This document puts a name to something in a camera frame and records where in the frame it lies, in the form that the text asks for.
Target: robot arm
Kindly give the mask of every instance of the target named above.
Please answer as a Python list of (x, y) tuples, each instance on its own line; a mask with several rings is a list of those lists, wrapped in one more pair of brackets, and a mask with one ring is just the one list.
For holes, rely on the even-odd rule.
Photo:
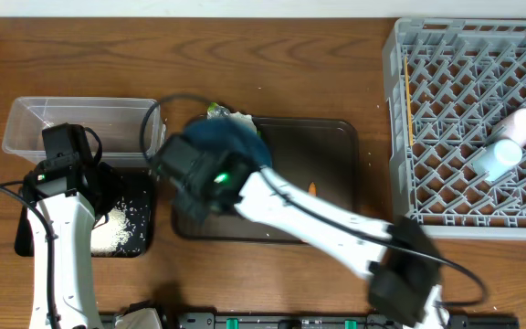
[[(448, 312), (437, 308), (437, 303), (441, 301), (440, 285), (426, 285), (428, 288), (419, 292), (418, 287), (387, 280), (383, 275), (393, 274), (386, 268), (392, 264), (383, 262), (387, 247), (360, 239), (341, 228), (318, 220), (310, 213), (329, 218), (344, 229), (391, 241), (391, 233), (394, 234), (395, 230), (388, 222), (351, 213), (311, 196), (282, 179), (270, 168), (253, 173), (241, 189), (240, 196), (242, 200), (235, 205), (235, 209), (243, 218), (281, 229), (306, 241), (334, 257), (361, 279), (373, 283), (373, 276), (376, 272), (379, 273), (379, 278), (383, 279), (380, 284), (371, 285), (369, 302), (380, 306), (377, 308), (383, 314), (394, 314), (394, 319), (409, 324), (405, 328), (440, 328), (440, 318), (444, 324), (447, 323)], [(406, 255), (403, 257), (405, 261), (411, 261)], [(384, 265), (381, 271), (378, 271), (379, 264)], [(423, 275), (422, 283), (428, 280), (435, 283), (432, 279), (438, 278), (437, 267), (429, 265), (433, 265), (432, 272), (420, 273)], [(404, 267), (400, 273), (395, 274), (398, 278), (404, 278), (412, 272), (415, 272), (412, 267)]]
[[(42, 132), (47, 159), (24, 178), (23, 198), (36, 206), (53, 231), (53, 256), (47, 255), (45, 227), (27, 211), (34, 240), (34, 304), (30, 328), (102, 328), (95, 301), (90, 235), (124, 189), (118, 175), (93, 158), (79, 125), (62, 124)], [(53, 290), (47, 283), (53, 272)], [(54, 308), (48, 309), (52, 293)], [(51, 324), (51, 315), (56, 324)]]
[(391, 225), (353, 214), (310, 196), (247, 156), (202, 152), (182, 135), (170, 137), (151, 166), (177, 187), (174, 205), (190, 218), (236, 211), (284, 230), (369, 281), (369, 303), (380, 313), (408, 327), (440, 328), (447, 322), (447, 312), (437, 308), (439, 263), (403, 252), (441, 257), (414, 221)]

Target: dark tray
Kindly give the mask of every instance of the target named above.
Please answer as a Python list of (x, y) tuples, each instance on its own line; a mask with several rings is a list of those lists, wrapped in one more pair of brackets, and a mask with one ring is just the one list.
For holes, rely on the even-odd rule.
[[(121, 204), (124, 203), (127, 207), (133, 207), (137, 210), (135, 212), (127, 211), (125, 215), (132, 224), (135, 224), (135, 229), (132, 226), (127, 229), (133, 233), (133, 236), (117, 252), (106, 256), (93, 255), (93, 257), (133, 258), (145, 253), (152, 243), (155, 183), (147, 174), (146, 169), (119, 169), (119, 171), (122, 172), (122, 179), (127, 190), (116, 207), (122, 207)], [(22, 208), (19, 218), (14, 250), (19, 256), (34, 256), (32, 229), (27, 221), (25, 208)]]
[[(305, 191), (314, 182), (318, 197), (354, 211), (359, 156), (354, 127), (326, 119), (253, 118), (253, 123), (281, 176)], [(174, 211), (172, 225), (187, 239), (302, 243), (288, 233), (239, 216), (210, 216), (199, 224)]]

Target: orange object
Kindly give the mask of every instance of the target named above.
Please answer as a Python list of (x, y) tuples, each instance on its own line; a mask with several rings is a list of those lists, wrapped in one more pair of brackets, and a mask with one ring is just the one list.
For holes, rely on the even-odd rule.
[(409, 145), (413, 146), (413, 119), (411, 118), (411, 93), (409, 92), (407, 56), (405, 56), (405, 98), (407, 99), (407, 130), (409, 132)]
[(308, 193), (311, 196), (316, 196), (316, 184), (314, 184), (314, 182), (310, 183), (310, 187), (308, 187)]

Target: green led light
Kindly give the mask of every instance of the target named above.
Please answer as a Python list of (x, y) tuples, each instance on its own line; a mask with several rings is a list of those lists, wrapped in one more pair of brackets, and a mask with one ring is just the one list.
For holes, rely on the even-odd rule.
[(222, 173), (220, 175), (218, 175), (216, 178), (215, 178), (215, 183), (223, 183), (224, 181), (226, 181), (228, 179), (228, 174), (227, 173)]

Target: clear plastic container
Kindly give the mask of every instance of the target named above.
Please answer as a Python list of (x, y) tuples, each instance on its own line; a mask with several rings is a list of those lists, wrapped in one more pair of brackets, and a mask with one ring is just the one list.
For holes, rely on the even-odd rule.
[[(20, 97), (14, 101), (2, 144), (7, 154), (17, 154), (37, 164), (46, 159), (42, 130), (62, 123), (90, 127), (102, 142), (102, 161), (114, 167), (144, 167), (139, 149), (143, 116), (155, 100), (92, 97)], [(163, 143), (165, 125), (160, 108), (145, 129), (149, 156)], [(88, 134), (91, 151), (97, 142)]]

